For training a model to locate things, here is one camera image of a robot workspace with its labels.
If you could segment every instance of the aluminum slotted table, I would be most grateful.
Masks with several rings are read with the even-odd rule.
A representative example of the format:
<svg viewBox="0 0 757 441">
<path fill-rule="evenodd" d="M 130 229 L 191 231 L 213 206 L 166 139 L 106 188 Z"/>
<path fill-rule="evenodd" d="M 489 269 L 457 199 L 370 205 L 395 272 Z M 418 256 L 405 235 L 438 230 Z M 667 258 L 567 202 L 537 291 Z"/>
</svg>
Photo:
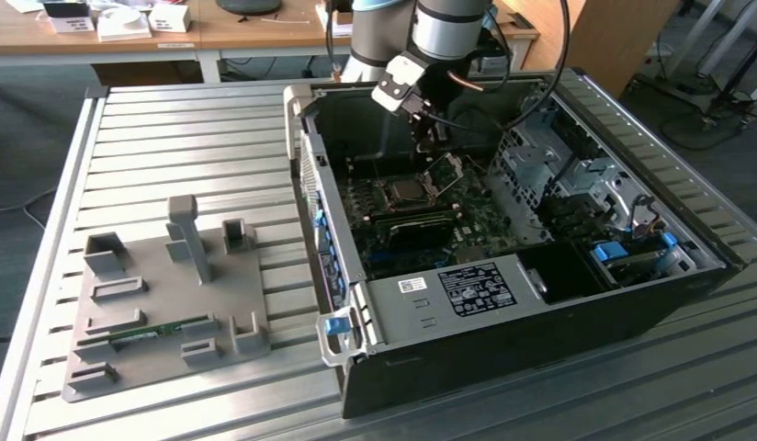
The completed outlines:
<svg viewBox="0 0 757 441">
<path fill-rule="evenodd" d="M 566 82 L 587 98 L 590 85 Z M 287 84 L 115 88 L 85 99 L 0 379 L 0 439 L 755 439 L 757 228 L 649 144 L 637 157 L 658 164 L 670 189 L 754 262 L 749 269 L 637 339 L 423 403 L 339 418 L 285 159 Z M 271 353 L 67 403 L 59 390 L 85 236 L 165 234 L 165 198 L 179 194 L 198 197 L 199 228 L 237 217 L 257 228 Z"/>
</svg>

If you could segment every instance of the motherboard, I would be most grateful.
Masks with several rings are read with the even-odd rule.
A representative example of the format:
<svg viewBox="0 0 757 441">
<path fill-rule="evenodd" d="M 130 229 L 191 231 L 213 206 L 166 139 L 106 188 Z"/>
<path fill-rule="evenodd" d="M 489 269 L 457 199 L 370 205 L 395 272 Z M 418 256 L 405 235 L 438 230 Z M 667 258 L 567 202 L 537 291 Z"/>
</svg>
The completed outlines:
<svg viewBox="0 0 757 441">
<path fill-rule="evenodd" d="M 489 161 L 443 153 L 419 173 L 347 177 L 338 191 L 367 279 L 474 262 L 518 241 L 483 184 Z"/>
</svg>

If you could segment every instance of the barcode sticker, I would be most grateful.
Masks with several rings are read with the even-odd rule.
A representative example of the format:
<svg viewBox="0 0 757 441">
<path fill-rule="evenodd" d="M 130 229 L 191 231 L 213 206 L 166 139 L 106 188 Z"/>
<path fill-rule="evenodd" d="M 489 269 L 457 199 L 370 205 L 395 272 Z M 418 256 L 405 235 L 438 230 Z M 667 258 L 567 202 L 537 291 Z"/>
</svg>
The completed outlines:
<svg viewBox="0 0 757 441">
<path fill-rule="evenodd" d="M 411 291 L 419 291 L 421 289 L 427 289 L 427 285 L 425 284 L 425 279 L 422 277 L 401 280 L 398 282 L 398 287 L 401 287 L 402 294 Z"/>
<path fill-rule="evenodd" d="M 158 49 L 183 49 L 194 47 L 193 43 L 158 43 Z"/>
</svg>

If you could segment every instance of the black wire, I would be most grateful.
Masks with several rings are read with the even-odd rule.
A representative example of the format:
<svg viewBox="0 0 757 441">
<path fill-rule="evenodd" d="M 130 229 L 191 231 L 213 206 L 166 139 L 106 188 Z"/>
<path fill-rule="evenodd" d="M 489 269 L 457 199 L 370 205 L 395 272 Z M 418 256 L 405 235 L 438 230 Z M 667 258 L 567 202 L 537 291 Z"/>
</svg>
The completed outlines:
<svg viewBox="0 0 757 441">
<path fill-rule="evenodd" d="M 501 26 L 498 26 L 498 20 L 495 20 L 494 15 L 491 14 L 490 8 L 487 7 L 487 18 L 490 19 L 491 25 L 494 26 L 495 29 L 495 33 L 498 34 L 498 37 L 495 38 L 495 40 L 498 41 L 498 46 L 501 46 L 501 50 L 503 51 L 503 56 L 506 58 L 506 70 L 503 72 L 503 78 L 501 78 L 501 83 L 498 83 L 494 87 L 485 87 L 483 92 L 485 93 L 494 93 L 498 90 L 501 90 L 503 88 L 503 86 L 506 85 L 506 81 L 509 80 L 509 74 L 511 71 L 511 54 L 509 52 L 509 43 L 506 43 L 506 37 L 503 35 L 503 32 L 501 32 Z"/>
<path fill-rule="evenodd" d="M 554 185 L 558 183 L 558 181 L 563 177 L 563 173 L 571 167 L 575 160 L 577 160 L 577 155 L 573 153 L 573 154 L 569 155 L 569 158 L 566 159 L 566 162 L 563 163 L 561 170 L 558 170 L 558 173 L 554 174 L 553 180 L 550 182 L 547 182 L 547 184 L 545 184 L 545 187 L 541 191 L 542 196 L 547 196 L 550 194 L 550 190 L 554 188 Z"/>
<path fill-rule="evenodd" d="M 547 90 L 545 90 L 543 94 L 541 94 L 538 101 L 534 103 L 534 105 L 530 108 L 527 108 L 523 111 L 523 113 L 521 113 L 521 115 L 517 118 L 514 118 L 503 126 L 503 130 L 511 129 L 521 122 L 523 122 L 527 119 L 527 117 L 531 116 L 531 114 L 538 110 L 538 108 L 541 107 L 543 102 L 550 97 L 550 94 L 553 93 L 553 89 L 558 85 L 558 81 L 561 80 L 561 74 L 563 73 L 563 67 L 565 67 L 565 64 L 566 64 L 566 57 L 567 57 L 567 54 L 569 54 L 569 6 L 567 6 L 566 1 L 567 0 L 561 0 L 561 15 L 563 16 L 563 42 L 561 44 L 561 55 L 558 56 L 558 62 L 555 63 L 555 72 L 554 72 L 553 80 L 550 81 L 550 85 L 547 87 Z"/>
<path fill-rule="evenodd" d="M 447 119 L 445 119 L 445 118 L 442 118 L 438 115 L 431 114 L 431 113 L 426 114 L 426 117 L 429 119 L 431 119 L 433 121 L 439 122 L 445 126 L 449 126 L 451 129 L 459 129 L 459 130 L 465 130 L 465 131 L 482 131 L 482 132 L 485 131 L 483 129 L 477 129 L 475 127 L 463 126 L 462 124 L 458 124 L 457 122 L 453 122 L 453 121 L 450 121 L 450 120 L 447 120 Z"/>
<path fill-rule="evenodd" d="M 743 11 L 746 11 L 746 8 L 749 7 L 749 5 L 751 3 L 754 3 L 754 0 L 749 0 L 746 2 L 746 4 L 743 5 L 743 7 L 741 7 L 741 10 L 737 13 L 737 16 L 734 16 L 734 19 L 738 19 L 741 17 L 741 15 L 743 14 Z M 705 60 L 705 58 L 710 54 L 710 51 L 713 50 L 713 47 L 717 44 L 717 41 L 719 41 L 729 32 L 730 32 L 730 28 L 726 28 L 725 31 L 721 32 L 721 34 L 713 39 L 713 41 L 710 41 L 710 44 L 707 45 L 707 49 L 705 50 L 702 57 L 699 57 L 699 60 L 697 60 L 697 64 L 694 64 L 694 73 L 699 72 L 699 65 L 702 64 L 702 61 Z"/>
<path fill-rule="evenodd" d="M 334 70 L 334 40 L 331 37 L 331 20 L 334 15 L 334 5 L 331 0 L 326 0 L 326 27 L 325 27 L 325 46 L 326 46 L 326 56 L 329 57 L 329 64 L 331 64 L 331 69 Z"/>
<path fill-rule="evenodd" d="M 457 112 L 454 112 L 454 115 L 451 115 L 451 120 L 457 121 L 457 118 L 469 111 L 478 113 L 482 117 L 486 117 L 490 123 L 493 124 L 493 126 L 497 128 L 497 131 L 502 131 L 501 122 L 494 118 L 494 116 L 490 114 L 490 112 L 487 112 L 487 110 L 485 110 L 475 104 L 466 104 L 463 106 L 459 106 Z"/>
<path fill-rule="evenodd" d="M 245 71 L 242 71 L 241 69 L 238 69 L 235 66 L 231 65 L 233 61 L 231 60 L 226 60 L 226 64 L 229 64 L 231 66 L 231 69 L 234 69 L 238 73 L 241 73 L 242 75 L 245 75 L 251 81 L 257 81 L 257 80 L 262 80 L 265 79 L 265 77 L 269 75 L 269 73 L 271 72 L 271 68 L 275 65 L 275 62 L 278 60 L 278 57 L 271 57 L 271 63 L 269 64 L 269 68 L 266 68 L 266 71 L 259 75 L 259 76 L 251 76 L 249 75 Z"/>
<path fill-rule="evenodd" d="M 234 64 L 238 64 L 239 66 L 243 66 L 243 65 L 247 64 L 251 60 L 253 60 L 251 58 L 247 58 L 247 59 L 245 60 L 245 62 L 235 62 L 234 60 L 229 60 L 229 62 L 231 62 L 231 63 L 234 63 Z"/>
<path fill-rule="evenodd" d="M 698 109 L 691 110 L 689 113 L 685 113 L 682 115 L 677 115 L 674 117 L 671 117 L 670 119 L 666 119 L 661 124 L 658 124 L 658 133 L 661 134 L 661 136 L 663 136 L 663 138 L 677 147 L 679 147 L 683 150 L 689 150 L 690 152 L 703 152 L 706 150 L 711 150 L 714 148 L 717 148 L 719 145 L 722 145 L 726 141 L 729 141 L 731 138 L 737 137 L 737 135 L 739 135 L 739 131 L 737 131 L 735 133 L 730 134 L 729 136 L 725 136 L 723 138 L 721 138 L 719 140 L 715 140 L 705 145 L 701 145 L 699 147 L 694 147 L 691 145 L 685 144 L 683 142 L 678 141 L 673 135 L 670 135 L 669 131 L 666 130 L 666 127 L 673 123 L 677 122 L 679 120 L 683 120 L 686 118 L 693 117 L 694 115 L 699 115 L 699 111 Z"/>
<path fill-rule="evenodd" d="M 531 107 L 529 107 L 523 111 L 523 113 L 521 113 L 521 115 L 517 118 L 514 118 L 506 125 L 503 125 L 501 127 L 501 130 L 511 129 L 521 122 L 523 122 L 527 119 L 527 117 L 530 117 L 534 114 L 534 112 L 538 110 L 538 108 L 541 107 L 543 102 L 550 97 L 550 94 L 553 93 L 554 87 L 558 85 L 558 81 L 561 80 L 561 74 L 563 73 L 563 65 L 566 63 L 566 56 L 567 56 L 567 53 L 569 53 L 569 6 L 567 6 L 567 3 L 566 3 L 566 0 L 559 0 L 559 3 L 561 3 L 561 15 L 563 16 L 563 43 L 561 45 L 561 55 L 558 56 L 558 62 L 555 63 L 555 71 L 554 71 L 553 79 L 550 81 L 550 85 L 547 86 L 546 90 L 543 91 L 543 93 L 538 97 L 538 101 L 534 103 L 534 105 Z M 469 131 L 483 131 L 483 130 L 473 129 L 470 127 L 465 127 L 465 126 L 462 126 L 462 124 L 458 124 L 457 122 L 449 121 L 447 119 L 443 119 L 443 118 L 441 118 L 441 117 L 438 117 L 433 114 L 426 114 L 425 116 L 427 118 L 433 119 L 434 121 L 439 122 L 445 126 L 449 126 L 454 129 L 469 130 Z"/>
<path fill-rule="evenodd" d="M 713 78 L 710 78 L 710 81 L 713 82 L 715 88 L 719 89 L 718 85 L 715 85 L 715 80 L 713 80 Z M 659 89 L 659 88 L 657 88 L 657 87 L 654 87 L 654 86 L 650 86 L 650 89 L 651 89 L 654 92 L 657 92 L 659 95 L 665 95 L 666 97 L 673 98 L 675 101 L 679 101 L 679 102 L 683 103 L 686 106 L 691 107 L 691 108 L 694 109 L 694 111 L 695 111 L 695 112 L 699 112 L 699 114 L 701 114 L 702 116 L 709 117 L 709 118 L 725 118 L 723 115 L 719 115 L 719 116 L 718 116 L 718 115 L 705 115 L 705 113 L 699 110 L 699 108 L 697 107 L 697 105 L 695 105 L 694 103 L 690 103 L 690 102 L 689 102 L 683 97 L 681 97 L 681 96 L 673 95 L 673 94 L 671 94 L 670 92 L 667 92 L 666 90 Z M 735 93 L 742 93 L 745 96 L 747 96 L 747 97 L 750 98 L 749 94 L 747 94 L 746 92 L 743 92 L 742 90 L 735 90 L 734 92 L 735 92 Z M 754 102 L 755 102 L 755 100 L 747 101 L 747 100 L 743 99 L 743 100 L 739 100 L 739 103 L 738 103 L 738 104 L 745 105 L 746 103 L 750 104 L 750 103 L 754 103 Z M 730 116 L 733 116 L 733 115 L 741 114 L 741 115 L 750 115 L 751 117 L 757 118 L 757 115 L 755 115 L 754 113 L 751 113 L 750 111 L 746 111 L 743 108 L 739 108 L 739 107 L 738 107 L 738 109 L 731 108 L 730 110 L 733 111 L 733 114 L 731 114 L 731 115 L 726 115 L 726 117 L 730 117 Z"/>
<path fill-rule="evenodd" d="M 271 72 L 271 68 L 275 67 L 277 61 L 278 61 L 278 57 L 271 57 L 271 63 L 269 64 L 266 71 L 261 74 L 261 76 L 257 77 L 257 79 L 262 80 L 269 75 L 269 73 Z"/>
<path fill-rule="evenodd" d="M 661 77 L 663 78 L 663 81 L 666 81 L 667 71 L 663 68 L 663 62 L 661 62 L 661 31 L 657 34 L 657 62 L 658 62 L 658 67 L 661 68 Z"/>
</svg>

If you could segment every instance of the robotic arm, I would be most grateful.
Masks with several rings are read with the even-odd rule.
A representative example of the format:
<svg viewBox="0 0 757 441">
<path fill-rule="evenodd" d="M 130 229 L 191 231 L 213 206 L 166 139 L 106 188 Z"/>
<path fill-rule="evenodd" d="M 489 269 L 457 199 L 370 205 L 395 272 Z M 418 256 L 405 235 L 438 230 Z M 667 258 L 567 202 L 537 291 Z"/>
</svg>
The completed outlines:
<svg viewBox="0 0 757 441">
<path fill-rule="evenodd" d="M 489 7 L 491 0 L 354 0 L 342 79 L 377 81 L 371 97 L 390 112 L 407 112 L 417 142 L 443 135 L 427 116 L 461 93 Z"/>
</svg>

